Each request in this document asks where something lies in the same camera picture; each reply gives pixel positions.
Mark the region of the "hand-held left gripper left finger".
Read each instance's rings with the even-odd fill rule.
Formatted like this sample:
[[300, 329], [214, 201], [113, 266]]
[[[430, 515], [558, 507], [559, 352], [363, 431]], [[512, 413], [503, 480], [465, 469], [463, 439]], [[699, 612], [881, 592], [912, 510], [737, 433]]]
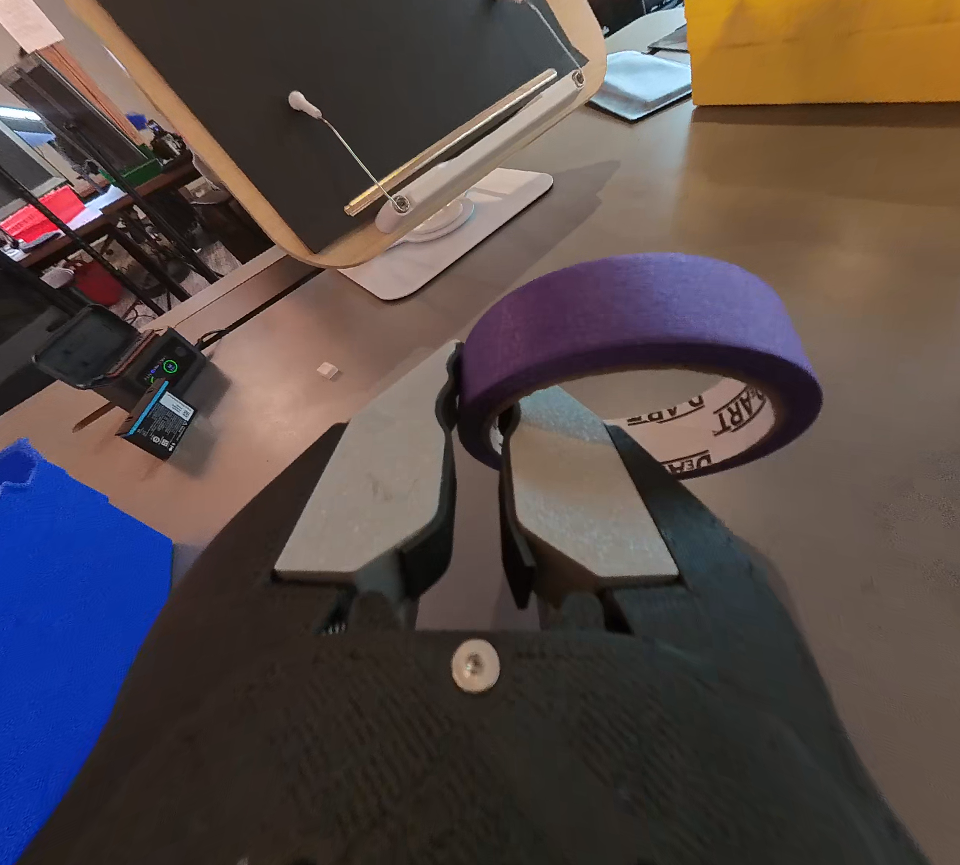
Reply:
[[418, 599], [450, 564], [458, 342], [353, 416], [273, 567], [286, 582]]

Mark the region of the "black battery charger case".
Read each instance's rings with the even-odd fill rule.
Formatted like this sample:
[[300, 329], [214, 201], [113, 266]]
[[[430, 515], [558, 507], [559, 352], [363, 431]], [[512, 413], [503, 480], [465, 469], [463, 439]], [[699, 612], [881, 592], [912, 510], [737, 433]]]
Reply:
[[49, 377], [92, 391], [126, 412], [162, 381], [179, 395], [208, 361], [174, 328], [139, 330], [100, 305], [81, 309], [32, 356]]

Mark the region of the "yellow storage bin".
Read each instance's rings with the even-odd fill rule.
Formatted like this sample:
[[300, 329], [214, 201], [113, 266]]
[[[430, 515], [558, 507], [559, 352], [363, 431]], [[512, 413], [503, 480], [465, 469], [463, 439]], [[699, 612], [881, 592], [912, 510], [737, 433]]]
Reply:
[[683, 0], [698, 106], [959, 101], [959, 0]]

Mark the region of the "purple masking tape roll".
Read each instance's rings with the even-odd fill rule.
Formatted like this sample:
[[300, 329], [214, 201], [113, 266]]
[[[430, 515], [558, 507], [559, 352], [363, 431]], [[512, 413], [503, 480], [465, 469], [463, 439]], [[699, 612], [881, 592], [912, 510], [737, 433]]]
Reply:
[[576, 379], [669, 369], [720, 381], [606, 425], [681, 479], [760, 460], [822, 411], [801, 339], [761, 278], [703, 256], [624, 254], [545, 273], [477, 319], [460, 353], [462, 445], [497, 469], [498, 421], [521, 400]]

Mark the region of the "blue storage bin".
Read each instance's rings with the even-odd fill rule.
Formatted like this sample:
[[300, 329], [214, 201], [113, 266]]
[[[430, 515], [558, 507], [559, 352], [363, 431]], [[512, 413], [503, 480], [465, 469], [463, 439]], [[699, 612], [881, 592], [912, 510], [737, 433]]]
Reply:
[[1, 862], [64, 798], [172, 585], [172, 540], [49, 462], [1, 452]]

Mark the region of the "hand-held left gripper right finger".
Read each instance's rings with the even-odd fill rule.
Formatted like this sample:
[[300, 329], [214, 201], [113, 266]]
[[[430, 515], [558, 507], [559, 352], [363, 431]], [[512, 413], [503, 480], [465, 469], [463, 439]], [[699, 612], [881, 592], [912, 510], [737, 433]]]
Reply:
[[679, 569], [602, 419], [560, 387], [503, 425], [501, 554], [519, 608], [673, 584]]

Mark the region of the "grey folded cloth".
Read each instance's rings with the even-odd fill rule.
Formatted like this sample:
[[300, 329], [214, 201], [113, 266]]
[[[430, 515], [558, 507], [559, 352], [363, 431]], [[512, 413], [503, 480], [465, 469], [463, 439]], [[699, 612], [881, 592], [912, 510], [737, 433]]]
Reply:
[[688, 64], [639, 51], [606, 57], [606, 75], [587, 104], [625, 122], [635, 123], [691, 95]]

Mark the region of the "black board book stand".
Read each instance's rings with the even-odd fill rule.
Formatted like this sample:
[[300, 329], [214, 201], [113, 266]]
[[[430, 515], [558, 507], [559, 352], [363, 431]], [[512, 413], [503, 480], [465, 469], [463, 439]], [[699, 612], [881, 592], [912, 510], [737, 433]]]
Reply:
[[405, 299], [552, 187], [510, 157], [599, 90], [587, 0], [65, 0], [272, 243]]

